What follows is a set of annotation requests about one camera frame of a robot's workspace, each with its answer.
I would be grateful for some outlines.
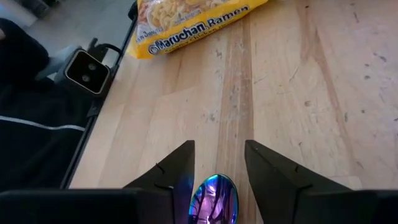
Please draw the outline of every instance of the black fabric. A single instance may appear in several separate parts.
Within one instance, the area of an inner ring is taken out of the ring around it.
[[[6,121],[22,119],[44,126],[85,127],[90,102],[48,78],[35,76],[49,62],[47,51],[15,23],[0,18],[0,192],[59,188],[83,134]]]
[[[89,107],[90,102],[57,86],[34,91],[0,83],[0,116],[85,127]],[[82,134],[0,120],[0,192],[59,188]]]
[[[17,24],[0,18],[6,38],[0,40],[0,81],[29,86],[49,63],[49,54]]]

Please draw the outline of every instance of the yellow package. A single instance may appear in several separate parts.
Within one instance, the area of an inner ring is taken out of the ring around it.
[[[138,0],[137,27],[127,52],[169,53],[234,22],[268,0]]]

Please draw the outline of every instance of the wood grain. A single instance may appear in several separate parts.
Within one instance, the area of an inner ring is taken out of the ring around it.
[[[122,187],[187,139],[195,188],[224,173],[261,223],[255,139],[353,189],[398,187],[398,2],[269,1],[153,60],[126,55],[72,188]]]

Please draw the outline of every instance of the ramen noodle package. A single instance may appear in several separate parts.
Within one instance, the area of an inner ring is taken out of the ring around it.
[[[187,45],[245,16],[268,0],[138,0],[128,52],[152,58]]]

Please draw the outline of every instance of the floor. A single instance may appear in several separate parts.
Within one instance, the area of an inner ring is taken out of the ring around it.
[[[127,14],[134,0],[64,0],[47,16],[26,31],[37,39],[50,55],[70,44],[87,48],[92,38],[98,43],[121,47],[131,24]],[[104,60],[112,65],[116,53]]]

